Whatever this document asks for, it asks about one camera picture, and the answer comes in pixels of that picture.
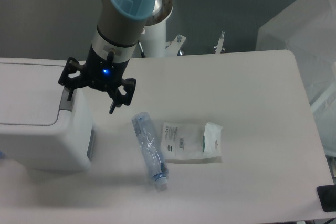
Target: machine lid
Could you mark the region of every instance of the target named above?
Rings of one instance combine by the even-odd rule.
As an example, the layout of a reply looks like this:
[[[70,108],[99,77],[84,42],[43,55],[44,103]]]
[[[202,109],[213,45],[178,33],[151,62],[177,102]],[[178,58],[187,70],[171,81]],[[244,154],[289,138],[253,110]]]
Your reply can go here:
[[[52,125],[63,86],[62,66],[0,63],[0,124]]]

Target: bottle cap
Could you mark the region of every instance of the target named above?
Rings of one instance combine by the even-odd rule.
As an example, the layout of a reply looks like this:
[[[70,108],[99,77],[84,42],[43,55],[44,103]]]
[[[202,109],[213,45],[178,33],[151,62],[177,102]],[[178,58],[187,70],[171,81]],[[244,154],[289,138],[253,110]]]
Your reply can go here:
[[[158,190],[164,191],[167,189],[167,178],[166,177],[158,178],[155,182],[156,182],[156,187],[158,188]]]

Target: blue led light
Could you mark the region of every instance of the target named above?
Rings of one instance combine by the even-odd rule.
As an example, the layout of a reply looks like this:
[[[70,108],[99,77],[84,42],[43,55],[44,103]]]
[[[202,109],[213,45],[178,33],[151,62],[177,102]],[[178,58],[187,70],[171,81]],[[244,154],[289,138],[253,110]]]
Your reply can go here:
[[[110,70],[109,69],[103,69],[103,74],[108,76],[110,74]]]

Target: plastic water bottle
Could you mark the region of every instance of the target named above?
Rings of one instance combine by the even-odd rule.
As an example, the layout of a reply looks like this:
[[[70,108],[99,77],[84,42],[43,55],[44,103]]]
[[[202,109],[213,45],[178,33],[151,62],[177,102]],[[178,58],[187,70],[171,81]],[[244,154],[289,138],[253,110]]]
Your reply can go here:
[[[159,190],[164,190],[169,171],[161,153],[160,142],[152,120],[147,112],[142,112],[132,118],[132,123],[149,176],[155,181]]]

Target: cable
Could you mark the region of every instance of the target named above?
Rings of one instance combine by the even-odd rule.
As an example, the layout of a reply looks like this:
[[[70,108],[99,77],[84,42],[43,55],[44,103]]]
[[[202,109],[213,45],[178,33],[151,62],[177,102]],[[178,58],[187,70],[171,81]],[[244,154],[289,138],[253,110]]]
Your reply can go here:
[[[336,218],[332,218],[332,219],[328,220],[327,222],[325,222],[324,224],[329,224],[329,223],[333,222],[334,220],[336,220]]]

